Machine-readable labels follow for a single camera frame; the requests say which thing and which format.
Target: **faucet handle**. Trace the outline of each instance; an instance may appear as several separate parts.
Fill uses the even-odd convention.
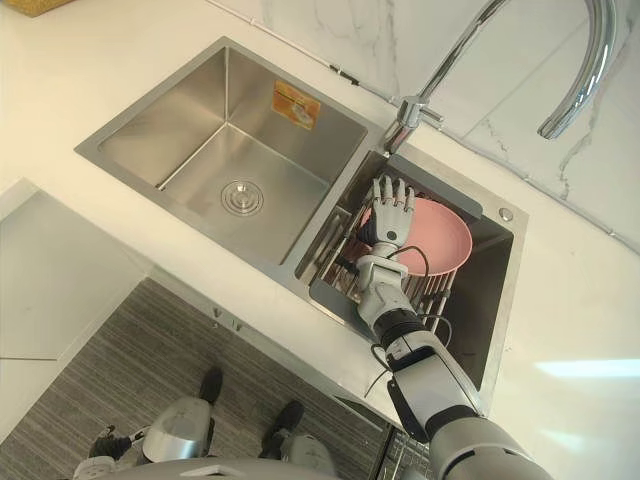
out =
[[[427,108],[426,106],[422,107],[420,111],[424,114],[425,117],[427,117],[425,121],[427,121],[429,124],[433,125],[434,127],[437,127],[438,130],[442,127],[442,122],[444,122],[444,117],[440,115],[438,112],[434,112],[433,110],[431,110],[430,108]]]
[[[440,130],[444,117],[427,107],[427,101],[418,95],[403,97],[398,108],[397,120],[403,127],[418,128],[420,120]]]
[[[418,128],[421,120],[422,109],[426,108],[427,102],[417,95],[403,97],[398,108],[396,119],[403,127],[411,129]]]

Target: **drain strainer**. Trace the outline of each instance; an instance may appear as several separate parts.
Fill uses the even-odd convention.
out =
[[[234,215],[254,215],[260,211],[263,203],[262,191],[255,183],[240,180],[222,189],[222,205]]]

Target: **white countertop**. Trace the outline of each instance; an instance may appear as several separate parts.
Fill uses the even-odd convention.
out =
[[[223,35],[381,126],[393,118],[204,0],[81,0],[35,19],[0,5],[0,191],[28,178],[362,398],[379,373],[362,339],[73,152]],[[540,363],[640,358],[640,259],[437,132],[422,127],[411,143],[530,215],[491,417],[558,478],[627,478],[637,460],[615,448],[635,438],[640,372],[585,383]],[[367,403],[395,415],[383,385]]]

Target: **robotic arm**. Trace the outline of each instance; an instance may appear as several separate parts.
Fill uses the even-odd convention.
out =
[[[372,247],[361,257],[360,317],[385,349],[393,378],[389,395],[407,433],[431,442],[430,457],[439,480],[551,477],[498,425],[471,380],[426,329],[402,291],[407,268],[391,260],[404,245],[414,209],[414,192],[399,180],[373,182],[372,214],[359,238]]]

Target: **robot finger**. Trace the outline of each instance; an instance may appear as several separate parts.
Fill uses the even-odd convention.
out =
[[[393,202],[393,183],[389,175],[385,175],[382,179],[382,190],[382,203]]]
[[[413,212],[416,208],[416,194],[412,187],[409,187],[409,196],[407,198],[407,204],[405,205],[405,211]]]
[[[404,180],[401,178],[398,179],[398,188],[396,190],[396,204],[404,205],[404,202],[407,200],[407,193],[405,192],[406,185]]]
[[[373,179],[373,203],[380,201],[380,180],[377,178]]]

